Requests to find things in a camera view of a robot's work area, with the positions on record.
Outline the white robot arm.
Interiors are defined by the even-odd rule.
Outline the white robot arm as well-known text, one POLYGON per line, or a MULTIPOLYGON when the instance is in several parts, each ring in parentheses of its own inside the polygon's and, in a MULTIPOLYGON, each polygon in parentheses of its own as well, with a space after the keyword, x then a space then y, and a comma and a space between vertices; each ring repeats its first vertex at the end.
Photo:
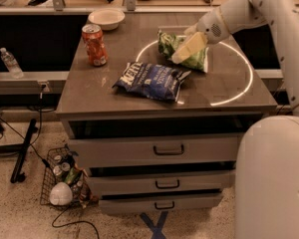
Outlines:
POLYGON ((299 12, 294 0, 228 0, 185 30, 218 43, 243 29, 269 27, 280 68, 259 70, 284 91, 288 116, 270 116, 243 136, 235 172, 235 239, 299 239, 299 12))

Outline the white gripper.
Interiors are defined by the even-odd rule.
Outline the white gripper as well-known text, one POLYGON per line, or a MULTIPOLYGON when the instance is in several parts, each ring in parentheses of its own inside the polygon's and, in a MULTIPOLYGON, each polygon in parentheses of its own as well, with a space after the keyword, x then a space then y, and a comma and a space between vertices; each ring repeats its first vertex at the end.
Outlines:
POLYGON ((207 40, 210 44, 216 44, 230 36, 219 7, 204 14, 197 23, 185 29, 184 34, 189 37, 171 56, 175 64, 180 64, 203 50, 207 40))

